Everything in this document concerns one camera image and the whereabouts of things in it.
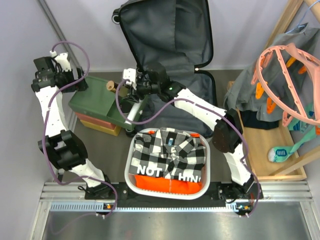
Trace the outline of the green drawer box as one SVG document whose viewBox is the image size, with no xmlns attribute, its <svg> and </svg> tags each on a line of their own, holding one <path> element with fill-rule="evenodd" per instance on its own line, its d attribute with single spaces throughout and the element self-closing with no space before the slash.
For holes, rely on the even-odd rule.
<svg viewBox="0 0 320 240">
<path fill-rule="evenodd" d="M 136 134 L 135 125 L 125 123 L 120 115 L 115 93 L 107 90 L 107 80 L 88 76 L 85 78 L 88 88 L 77 91 L 68 102 L 80 122 L 87 128 L 109 135 L 118 136 L 124 129 L 128 136 Z"/>
</svg>

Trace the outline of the black round jar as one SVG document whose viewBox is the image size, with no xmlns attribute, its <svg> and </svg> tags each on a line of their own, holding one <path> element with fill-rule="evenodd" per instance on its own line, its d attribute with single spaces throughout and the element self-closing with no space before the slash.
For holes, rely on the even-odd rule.
<svg viewBox="0 0 320 240">
<path fill-rule="evenodd" d="M 119 106 L 122 113 L 127 116 L 133 107 L 133 103 L 129 100 L 122 100 Z"/>
</svg>

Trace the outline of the black white checked shirt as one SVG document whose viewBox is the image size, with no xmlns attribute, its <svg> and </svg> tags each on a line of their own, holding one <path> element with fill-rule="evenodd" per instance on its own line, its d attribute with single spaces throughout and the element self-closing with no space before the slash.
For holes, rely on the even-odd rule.
<svg viewBox="0 0 320 240">
<path fill-rule="evenodd" d="M 206 151 L 200 137 L 184 130 L 164 127 L 138 132 L 133 139 L 128 173 L 199 183 Z"/>
</svg>

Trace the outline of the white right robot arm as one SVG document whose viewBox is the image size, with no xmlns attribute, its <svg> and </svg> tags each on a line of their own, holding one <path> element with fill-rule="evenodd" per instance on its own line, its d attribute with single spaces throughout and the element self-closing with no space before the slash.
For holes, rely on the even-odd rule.
<svg viewBox="0 0 320 240">
<path fill-rule="evenodd" d="M 165 67 L 158 62 L 149 65 L 145 72 L 134 68 L 125 69 L 122 79 L 134 100 L 157 95 L 167 106 L 173 105 L 207 125 L 213 132 L 214 147 L 227 160 L 234 188 L 242 194 L 249 193 L 255 183 L 255 176 L 246 162 L 249 146 L 236 110 L 216 107 L 196 96 L 185 85 L 171 79 Z"/>
</svg>

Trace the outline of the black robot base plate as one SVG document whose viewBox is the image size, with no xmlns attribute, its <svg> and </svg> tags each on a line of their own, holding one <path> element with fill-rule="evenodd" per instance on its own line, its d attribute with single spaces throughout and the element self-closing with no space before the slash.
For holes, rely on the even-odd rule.
<svg viewBox="0 0 320 240">
<path fill-rule="evenodd" d="M 139 194 L 132 191 L 125 182 L 111 184 L 118 195 L 117 206 L 119 208 L 206 208 L 224 207 L 236 200 L 255 200 L 257 195 L 263 198 L 259 186 L 254 183 L 249 190 L 241 190 L 234 183 L 210 182 L 208 189 L 195 199 L 177 199 L 172 197 L 157 197 L 153 195 Z"/>
</svg>

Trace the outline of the white black space suitcase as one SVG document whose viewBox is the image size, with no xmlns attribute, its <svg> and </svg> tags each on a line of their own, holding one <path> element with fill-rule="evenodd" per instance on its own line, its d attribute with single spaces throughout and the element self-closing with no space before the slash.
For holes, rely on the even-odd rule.
<svg viewBox="0 0 320 240">
<path fill-rule="evenodd" d="M 160 63 L 172 81 L 217 105 L 216 83 L 205 70 L 214 57 L 209 3 L 206 0 L 129 0 L 115 9 L 136 67 L 145 72 Z"/>
</svg>

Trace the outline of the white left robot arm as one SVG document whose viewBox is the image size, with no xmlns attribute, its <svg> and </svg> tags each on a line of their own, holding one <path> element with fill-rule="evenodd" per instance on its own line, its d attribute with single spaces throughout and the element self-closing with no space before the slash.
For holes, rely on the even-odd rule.
<svg viewBox="0 0 320 240">
<path fill-rule="evenodd" d="M 87 194 L 107 198 L 111 193 L 110 180 L 89 161 L 84 143 L 68 128 L 63 110 L 63 93 L 85 91 L 88 88 L 86 81 L 59 91 L 76 81 L 67 53 L 52 51 L 50 56 L 36 58 L 33 62 L 37 71 L 31 89 L 46 123 L 44 139 L 38 142 L 40 151 L 47 154 L 48 161 L 57 170 L 83 176 Z"/>
</svg>

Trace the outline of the frosted bottle gold cap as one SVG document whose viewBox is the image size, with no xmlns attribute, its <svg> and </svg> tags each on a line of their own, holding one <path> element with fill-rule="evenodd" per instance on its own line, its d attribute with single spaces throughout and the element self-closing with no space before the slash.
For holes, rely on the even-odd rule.
<svg viewBox="0 0 320 240">
<path fill-rule="evenodd" d="M 112 80 L 110 80 L 106 83 L 106 89 L 110 92 L 113 92 L 113 93 L 116 93 L 118 86 L 119 86 L 119 84 L 112 81 Z M 120 97 L 125 97 L 125 96 L 127 96 L 127 94 L 128 94 L 128 90 L 125 87 L 121 86 L 119 88 L 118 95 Z"/>
</svg>

